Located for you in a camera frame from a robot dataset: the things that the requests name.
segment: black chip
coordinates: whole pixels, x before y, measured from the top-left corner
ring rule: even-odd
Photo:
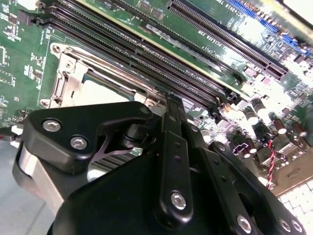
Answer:
[[[17,24],[18,19],[17,19],[15,16],[9,15],[9,21],[10,21],[10,23],[12,23],[12,24]]]
[[[293,61],[300,64],[302,61],[304,61],[305,57],[303,55],[298,55]]]
[[[299,98],[305,100],[307,97],[308,97],[307,94],[303,93]]]
[[[149,12],[151,10],[151,6],[143,1],[139,1],[137,6],[144,12]]]
[[[162,20],[163,19],[163,13],[162,12],[159,12],[158,10],[156,10],[155,8],[152,8],[151,10],[151,15],[159,20]]]
[[[36,78],[42,78],[42,77],[43,77],[43,73],[42,73],[41,71],[39,71],[39,70],[35,70],[35,71],[33,72],[33,74],[34,74],[34,76],[35,76]]]

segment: motherboard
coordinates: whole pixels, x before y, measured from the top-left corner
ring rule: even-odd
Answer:
[[[37,109],[134,100],[162,115],[174,94],[208,144],[260,171],[268,145],[278,170],[313,144],[312,25],[276,1],[0,2],[0,127]]]

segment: chip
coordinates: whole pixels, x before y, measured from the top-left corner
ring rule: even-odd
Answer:
[[[137,6],[144,12],[150,12],[151,10],[151,6],[143,1],[139,1]]]
[[[164,14],[162,12],[159,12],[158,10],[156,10],[155,8],[152,8],[151,10],[151,15],[159,20],[163,19]]]

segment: black arm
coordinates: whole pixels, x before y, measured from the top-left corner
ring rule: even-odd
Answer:
[[[90,162],[143,154],[88,182]],[[163,117],[137,102],[34,111],[13,174],[56,214],[49,233],[304,235],[227,146],[208,148],[179,98]]]

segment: black capacitor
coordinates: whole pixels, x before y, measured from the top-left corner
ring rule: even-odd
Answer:
[[[287,129],[285,128],[283,122],[281,119],[277,118],[273,121],[273,125],[275,126],[277,133],[279,135],[284,135],[287,132]]]
[[[308,132],[304,129],[304,127],[299,123],[295,122],[291,125],[292,129],[299,137],[306,137],[308,135]]]
[[[253,126],[253,130],[257,139],[263,144],[263,146],[267,146],[271,137],[268,127],[265,126],[264,123],[259,122]]]

